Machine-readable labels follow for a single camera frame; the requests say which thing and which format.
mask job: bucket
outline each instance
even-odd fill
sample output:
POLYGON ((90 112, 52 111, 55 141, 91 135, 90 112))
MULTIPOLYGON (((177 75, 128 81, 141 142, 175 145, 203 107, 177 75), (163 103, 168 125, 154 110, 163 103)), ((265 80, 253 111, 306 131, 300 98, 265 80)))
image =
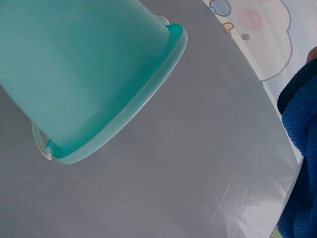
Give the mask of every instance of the bucket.
POLYGON ((41 153, 63 164, 115 136, 187 44, 182 26, 137 0, 5 0, 0 29, 0 84, 31 119, 41 153))

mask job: gray table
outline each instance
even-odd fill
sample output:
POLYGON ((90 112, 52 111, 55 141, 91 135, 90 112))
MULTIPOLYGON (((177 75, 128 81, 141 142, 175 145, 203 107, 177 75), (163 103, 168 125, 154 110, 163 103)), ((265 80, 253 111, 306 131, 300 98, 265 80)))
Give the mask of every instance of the gray table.
POLYGON ((271 102, 199 0, 144 0, 188 48, 137 116, 88 159, 44 159, 0 89, 2 238, 268 237, 298 171, 271 102))

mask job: cartoon cloud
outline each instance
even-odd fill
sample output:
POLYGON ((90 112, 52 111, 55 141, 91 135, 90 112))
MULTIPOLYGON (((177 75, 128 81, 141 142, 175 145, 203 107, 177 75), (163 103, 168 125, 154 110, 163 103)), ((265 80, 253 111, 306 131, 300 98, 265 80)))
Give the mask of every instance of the cartoon cloud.
POLYGON ((291 16, 281 0, 213 0, 210 6, 237 42, 244 42, 264 80, 279 75, 292 57, 291 16))

